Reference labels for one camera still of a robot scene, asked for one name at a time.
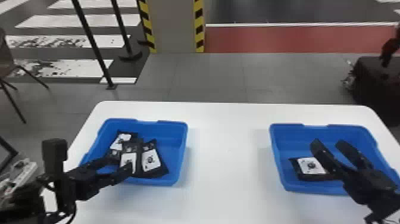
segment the yellow and black striped pole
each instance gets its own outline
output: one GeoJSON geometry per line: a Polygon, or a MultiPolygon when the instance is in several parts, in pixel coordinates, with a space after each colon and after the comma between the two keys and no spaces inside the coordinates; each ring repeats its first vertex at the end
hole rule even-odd
{"type": "Polygon", "coordinates": [[[145,32],[146,40],[149,45],[149,50],[151,53],[157,53],[155,38],[151,25],[149,6],[146,3],[146,0],[137,0],[137,7],[139,8],[140,18],[142,19],[142,25],[145,32]]]}
{"type": "Polygon", "coordinates": [[[204,52],[205,26],[203,0],[193,0],[193,12],[195,17],[195,48],[197,53],[204,52]]]}

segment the black chair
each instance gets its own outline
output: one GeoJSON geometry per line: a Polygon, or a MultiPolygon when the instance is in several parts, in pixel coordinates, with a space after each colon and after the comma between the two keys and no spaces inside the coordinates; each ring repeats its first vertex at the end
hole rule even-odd
{"type": "Polygon", "coordinates": [[[8,47],[8,45],[5,41],[5,32],[2,28],[0,28],[0,87],[5,92],[6,96],[8,97],[9,101],[11,102],[12,106],[16,110],[17,114],[20,116],[22,122],[26,123],[24,116],[22,115],[17,104],[15,103],[15,101],[11,97],[10,93],[8,92],[8,89],[6,86],[8,86],[14,90],[18,90],[18,89],[15,86],[13,86],[12,84],[10,84],[4,80],[4,78],[7,77],[15,69],[22,69],[23,71],[26,72],[26,74],[28,74],[34,80],[36,80],[37,82],[42,84],[42,86],[44,86],[46,89],[49,88],[45,83],[43,83],[36,76],[32,75],[32,73],[29,72],[28,70],[26,70],[24,67],[16,65],[14,63],[13,55],[11,54],[10,48],[8,47]]]}

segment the gray tiled floor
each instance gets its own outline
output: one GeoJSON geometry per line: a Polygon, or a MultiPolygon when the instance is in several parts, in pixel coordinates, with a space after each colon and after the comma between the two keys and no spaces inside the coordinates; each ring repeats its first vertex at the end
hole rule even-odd
{"type": "MultiPolygon", "coordinates": [[[[0,135],[41,162],[40,142],[71,142],[103,100],[353,104],[340,85],[358,54],[155,54],[136,85],[16,83],[23,125],[0,94],[0,135]]],[[[400,129],[392,129],[400,139],[400,129]]]]}

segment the black stanchion base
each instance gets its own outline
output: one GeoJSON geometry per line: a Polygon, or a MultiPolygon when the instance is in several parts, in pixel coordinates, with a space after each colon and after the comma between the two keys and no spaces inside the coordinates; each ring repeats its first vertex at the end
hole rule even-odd
{"type": "Polygon", "coordinates": [[[140,46],[150,46],[150,42],[148,42],[148,41],[137,40],[137,43],[140,46]]]}
{"type": "Polygon", "coordinates": [[[118,84],[112,84],[112,86],[108,85],[107,90],[117,89],[118,84]]]}
{"type": "Polygon", "coordinates": [[[118,56],[121,61],[137,61],[141,59],[143,56],[142,51],[139,51],[137,54],[132,54],[128,56],[118,56]]]}

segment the chair leg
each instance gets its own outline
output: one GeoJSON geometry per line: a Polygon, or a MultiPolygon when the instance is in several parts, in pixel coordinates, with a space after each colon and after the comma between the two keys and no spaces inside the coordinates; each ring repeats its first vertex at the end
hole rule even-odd
{"type": "Polygon", "coordinates": [[[30,77],[32,77],[34,80],[36,80],[37,82],[39,82],[40,84],[42,84],[42,86],[44,86],[46,89],[49,88],[48,85],[46,85],[44,82],[42,82],[40,79],[38,79],[36,76],[32,75],[32,73],[28,70],[26,70],[24,67],[22,66],[15,66],[16,69],[22,69],[26,72],[26,74],[28,74],[30,77]]]}
{"type": "Polygon", "coordinates": [[[26,124],[26,120],[24,118],[24,116],[22,115],[20,109],[18,108],[17,104],[14,102],[13,98],[11,97],[10,93],[8,92],[8,89],[6,88],[4,81],[2,79],[0,79],[0,85],[1,88],[4,90],[6,96],[8,97],[9,101],[11,102],[12,106],[14,107],[15,111],[17,112],[17,114],[20,116],[22,122],[24,124],[26,124]]]}
{"type": "Polygon", "coordinates": [[[7,86],[9,86],[10,88],[13,88],[13,90],[18,90],[17,87],[13,86],[12,84],[10,84],[9,82],[4,81],[4,84],[6,84],[7,86]]]}

